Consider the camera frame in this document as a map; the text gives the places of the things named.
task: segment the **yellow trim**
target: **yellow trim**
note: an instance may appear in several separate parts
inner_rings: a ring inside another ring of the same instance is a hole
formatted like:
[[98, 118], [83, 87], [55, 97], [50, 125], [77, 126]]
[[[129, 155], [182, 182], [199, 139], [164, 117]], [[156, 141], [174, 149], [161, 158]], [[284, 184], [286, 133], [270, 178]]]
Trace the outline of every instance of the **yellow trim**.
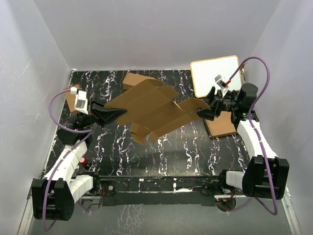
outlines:
[[[217, 57], [217, 58], [206, 59], [206, 60], [198, 60], [198, 61], [193, 61], [193, 62], [190, 63], [190, 71], [191, 71], [192, 85], [194, 86], [194, 91], [195, 91], [195, 97], [196, 97], [196, 98], [203, 98], [203, 97], [205, 97], [205, 96], [198, 97], [197, 94], [196, 94], [195, 83], [194, 83], [194, 78], [193, 78], [192, 69], [191, 69], [192, 63], [201, 62], [201, 61], [207, 61], [207, 60], [216, 60], [216, 59], [221, 59], [221, 58], [226, 58], [226, 57], [232, 57], [232, 56], [236, 56], [236, 57], [237, 57], [238, 66], [239, 66], [239, 65], [240, 65], [240, 64], [239, 64], [239, 58], [238, 58], [237, 55], [229, 55], [229, 56]], [[240, 76], [240, 82], [241, 82], [241, 85], [242, 85], [242, 84], [243, 84], [243, 79], [242, 79], [242, 77], [241, 77], [240, 71], [239, 71], [239, 76]]]

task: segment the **marble tabletop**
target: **marble tabletop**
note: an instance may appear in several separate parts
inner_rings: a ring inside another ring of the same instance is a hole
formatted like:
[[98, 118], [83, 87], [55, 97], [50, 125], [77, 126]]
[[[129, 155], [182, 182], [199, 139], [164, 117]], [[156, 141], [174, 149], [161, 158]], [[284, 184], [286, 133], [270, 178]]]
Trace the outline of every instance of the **marble tabletop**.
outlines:
[[[194, 97], [190, 70], [74, 71], [71, 85], [79, 84], [88, 95], [106, 102], [123, 93], [122, 80], [127, 72], [154, 77], [179, 92], [180, 102]], [[65, 102], [60, 123], [70, 115]], [[239, 135], [211, 140], [202, 119], [161, 137], [147, 146], [135, 142], [130, 124], [111, 123], [105, 128], [94, 125], [93, 141], [86, 153], [90, 170], [100, 176], [216, 176], [223, 169], [245, 170], [249, 157]], [[52, 168], [63, 145], [54, 138], [44, 173]]]

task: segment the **white wall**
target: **white wall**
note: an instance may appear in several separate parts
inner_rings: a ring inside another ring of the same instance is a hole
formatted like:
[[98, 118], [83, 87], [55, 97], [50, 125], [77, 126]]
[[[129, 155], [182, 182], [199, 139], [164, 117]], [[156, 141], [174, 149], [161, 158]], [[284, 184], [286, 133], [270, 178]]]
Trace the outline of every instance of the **white wall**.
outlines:
[[[48, 102], [69, 75], [33, 0], [0, 0], [0, 234], [18, 231], [55, 130]], [[56, 115], [63, 101], [56, 101]]]
[[189, 68], [249, 56], [279, 0], [34, 0], [71, 68]]
[[[313, 231], [312, 22], [311, 0], [283, 0], [253, 51], [271, 69], [256, 110], [271, 147], [290, 163], [287, 184], [305, 235]], [[246, 71], [247, 81], [263, 87], [266, 74], [260, 63], [249, 62]]]

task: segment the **brown box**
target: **brown box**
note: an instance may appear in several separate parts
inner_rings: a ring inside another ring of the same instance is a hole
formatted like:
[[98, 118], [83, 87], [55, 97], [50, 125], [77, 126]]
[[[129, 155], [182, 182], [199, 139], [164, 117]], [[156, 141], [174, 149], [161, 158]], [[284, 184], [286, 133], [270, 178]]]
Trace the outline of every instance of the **brown box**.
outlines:
[[211, 138], [236, 134], [235, 126], [230, 121], [231, 112], [222, 111], [214, 121], [204, 120]]
[[145, 145], [148, 134], [149, 140], [156, 142], [161, 136], [199, 119], [195, 110], [210, 109], [202, 99], [196, 98], [176, 104], [172, 99], [178, 92], [172, 86], [163, 85], [162, 81], [145, 79], [105, 105], [127, 110], [115, 122], [119, 125], [132, 122], [130, 131], [140, 144]]
[[[76, 87], [77, 89], [80, 89], [80, 86], [79, 86], [79, 85], [74, 85], [74, 86], [71, 86], [71, 87]], [[68, 104], [68, 107], [69, 107], [69, 111], [70, 111], [72, 114], [78, 113], [78, 111], [74, 109], [75, 95], [74, 95], [74, 94], [71, 94], [70, 92], [65, 92], [65, 97], [66, 97], [66, 99], [67, 99], [67, 104]]]
[[142, 82], [143, 80], [146, 80], [146, 79], [154, 79], [154, 78], [128, 72], [126, 74], [123, 82], [122, 82], [123, 89], [124, 90], [129, 90], [133, 86], [137, 85], [138, 83], [140, 83], [140, 82]]

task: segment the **white board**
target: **white board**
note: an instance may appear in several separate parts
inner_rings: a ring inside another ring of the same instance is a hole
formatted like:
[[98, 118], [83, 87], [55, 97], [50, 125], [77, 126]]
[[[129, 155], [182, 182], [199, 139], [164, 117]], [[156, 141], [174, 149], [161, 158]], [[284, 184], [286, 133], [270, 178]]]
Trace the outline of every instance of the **white board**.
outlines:
[[[191, 62], [190, 69], [195, 97], [205, 97], [213, 86], [215, 87], [216, 93], [216, 91], [221, 88], [216, 84], [215, 77], [220, 74], [228, 80], [238, 66], [239, 60], [236, 55]], [[228, 86], [230, 91], [238, 91], [241, 85], [242, 80], [239, 71]]]

